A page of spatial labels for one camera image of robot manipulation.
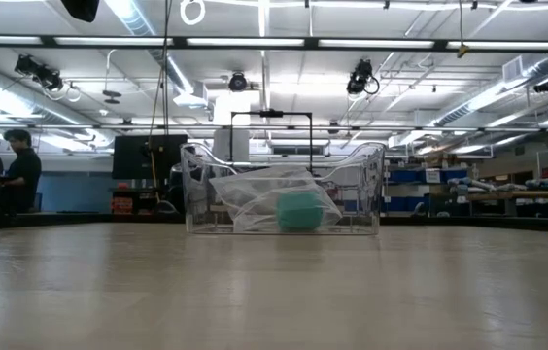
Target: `black monitor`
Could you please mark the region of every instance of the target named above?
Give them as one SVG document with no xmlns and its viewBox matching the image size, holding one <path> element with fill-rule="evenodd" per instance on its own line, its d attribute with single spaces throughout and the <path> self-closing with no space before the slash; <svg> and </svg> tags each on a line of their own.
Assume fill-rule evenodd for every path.
<svg viewBox="0 0 548 350">
<path fill-rule="evenodd" d="M 158 179 L 170 176 L 170 169 L 181 162 L 180 147 L 187 143 L 186 135 L 117 136 L 112 167 L 114 179 L 152 179 L 153 163 Z"/>
</svg>

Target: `blue bin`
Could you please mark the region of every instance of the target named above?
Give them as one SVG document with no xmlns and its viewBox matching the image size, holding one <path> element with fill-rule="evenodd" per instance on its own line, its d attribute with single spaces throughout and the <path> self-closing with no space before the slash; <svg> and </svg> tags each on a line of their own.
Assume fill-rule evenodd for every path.
<svg viewBox="0 0 548 350">
<path fill-rule="evenodd" d="M 426 178 L 426 171 L 425 170 L 421 170 L 421 171 L 418 171 L 417 172 L 417 181 L 423 183 L 423 184 L 426 184 L 428 182 L 428 179 Z M 440 182 L 443 182 L 442 180 L 442 174 L 440 174 Z"/>
<path fill-rule="evenodd" d="M 450 179 L 461 179 L 468 176 L 465 169 L 462 170 L 440 170 L 440 182 L 447 183 Z"/>
<path fill-rule="evenodd" d="M 417 171 L 414 170 L 395 170 L 391 172 L 390 182 L 411 183 L 417 180 Z"/>
<path fill-rule="evenodd" d="M 406 211 L 406 197 L 391 197 L 391 203 L 382 198 L 382 211 Z"/>
</svg>

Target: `green sponge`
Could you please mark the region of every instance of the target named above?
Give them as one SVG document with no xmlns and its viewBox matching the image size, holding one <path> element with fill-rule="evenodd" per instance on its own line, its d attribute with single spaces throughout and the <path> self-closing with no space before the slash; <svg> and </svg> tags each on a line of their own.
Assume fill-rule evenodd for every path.
<svg viewBox="0 0 548 350">
<path fill-rule="evenodd" d="M 324 211 L 315 193 L 282 193 L 276 203 L 276 219 L 282 231 L 315 230 Z"/>
</svg>

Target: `clear plastic bin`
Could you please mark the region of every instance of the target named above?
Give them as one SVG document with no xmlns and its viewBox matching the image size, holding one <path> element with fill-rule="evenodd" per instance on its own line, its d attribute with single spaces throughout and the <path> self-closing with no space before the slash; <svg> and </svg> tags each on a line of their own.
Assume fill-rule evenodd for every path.
<svg viewBox="0 0 548 350">
<path fill-rule="evenodd" d="M 386 147 L 380 143 L 366 143 L 358 146 L 348 157 L 339 161 L 308 162 L 228 162 L 215 158 L 209 148 L 202 144 L 182 146 L 182 175 L 184 199 L 186 205 L 186 226 L 190 233 L 235 233 L 235 234 L 339 234 L 339 235 L 376 235 L 380 222 L 380 203 L 384 174 L 384 154 Z M 327 195 L 328 203 L 334 204 L 334 211 L 340 212 L 340 219 L 324 220 L 324 225 L 306 231 L 288 231 L 276 225 L 255 225 L 247 229 L 234 229 L 229 215 L 236 215 L 236 207 L 224 204 L 212 179 L 242 174 L 247 182 L 279 181 L 277 184 L 296 186 L 297 181 L 306 181 L 306 176 L 297 181 L 290 178 L 267 178 L 252 176 L 267 173 L 257 171 L 275 167 L 304 167 L 311 170 L 309 181 L 318 185 L 319 193 Z M 285 189 L 276 189 L 277 193 Z M 276 205 L 269 205 L 268 210 Z"/>
</svg>

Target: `blue wall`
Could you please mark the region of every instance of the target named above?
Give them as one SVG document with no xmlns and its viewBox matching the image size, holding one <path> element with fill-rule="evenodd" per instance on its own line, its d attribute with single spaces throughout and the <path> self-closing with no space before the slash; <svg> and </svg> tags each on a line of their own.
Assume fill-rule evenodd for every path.
<svg viewBox="0 0 548 350">
<path fill-rule="evenodd" d="M 43 173 L 37 189 L 43 195 L 41 210 L 110 213 L 110 189 L 118 182 L 111 173 Z"/>
</svg>

